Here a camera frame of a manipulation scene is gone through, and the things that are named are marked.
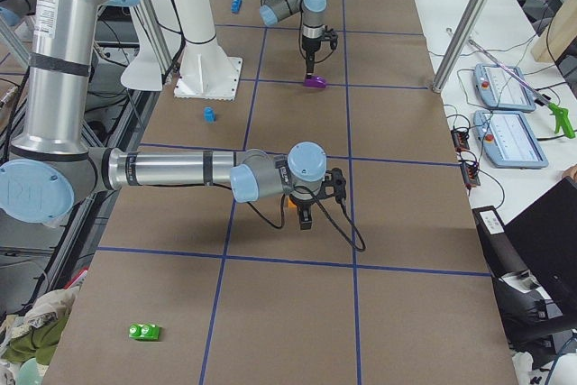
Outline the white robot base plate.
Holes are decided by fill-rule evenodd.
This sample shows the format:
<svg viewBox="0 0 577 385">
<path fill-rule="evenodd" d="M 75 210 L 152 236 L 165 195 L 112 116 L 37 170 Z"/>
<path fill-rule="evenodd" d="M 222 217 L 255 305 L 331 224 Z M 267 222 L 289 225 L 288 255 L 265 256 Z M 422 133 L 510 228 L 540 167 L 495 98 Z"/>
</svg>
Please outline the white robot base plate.
<svg viewBox="0 0 577 385">
<path fill-rule="evenodd" d="M 174 0 L 186 46 L 174 95 L 178 98 L 233 100 L 243 60 L 219 45 L 209 0 Z"/>
</svg>

